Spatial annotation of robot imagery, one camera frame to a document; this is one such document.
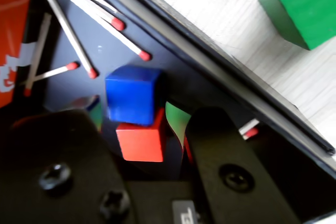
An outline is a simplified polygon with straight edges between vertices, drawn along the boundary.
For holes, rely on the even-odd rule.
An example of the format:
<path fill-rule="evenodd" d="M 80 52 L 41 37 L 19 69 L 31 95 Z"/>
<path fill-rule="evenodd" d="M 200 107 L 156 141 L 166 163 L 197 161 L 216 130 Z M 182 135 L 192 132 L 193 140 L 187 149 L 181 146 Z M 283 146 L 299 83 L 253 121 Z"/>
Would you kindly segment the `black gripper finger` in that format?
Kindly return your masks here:
<path fill-rule="evenodd" d="M 136 223 L 125 183 L 85 110 L 1 110 L 1 223 Z"/>
<path fill-rule="evenodd" d="M 298 223 L 299 219 L 225 110 L 193 114 L 167 102 L 167 122 L 192 164 L 204 223 Z"/>

